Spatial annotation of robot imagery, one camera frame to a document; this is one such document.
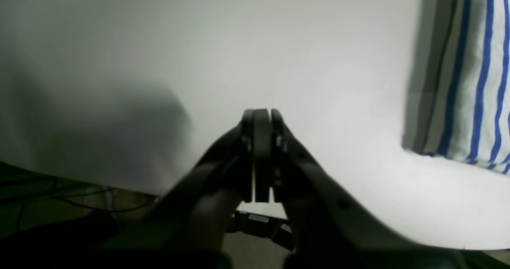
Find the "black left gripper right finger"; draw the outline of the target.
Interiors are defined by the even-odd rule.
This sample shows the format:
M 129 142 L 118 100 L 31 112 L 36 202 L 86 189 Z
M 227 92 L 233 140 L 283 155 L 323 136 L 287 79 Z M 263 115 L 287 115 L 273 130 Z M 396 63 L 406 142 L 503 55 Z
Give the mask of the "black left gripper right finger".
M 466 269 L 455 250 L 390 229 L 333 180 L 276 109 L 254 111 L 254 200 L 284 207 L 295 253 L 286 268 Z

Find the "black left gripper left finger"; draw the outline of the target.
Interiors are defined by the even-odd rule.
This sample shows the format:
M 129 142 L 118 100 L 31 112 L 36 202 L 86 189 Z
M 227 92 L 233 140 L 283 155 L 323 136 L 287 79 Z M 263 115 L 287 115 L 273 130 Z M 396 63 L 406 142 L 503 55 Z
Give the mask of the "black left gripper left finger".
M 231 269 L 224 234 L 253 199 L 253 115 L 215 141 L 139 224 L 92 251 L 100 269 Z

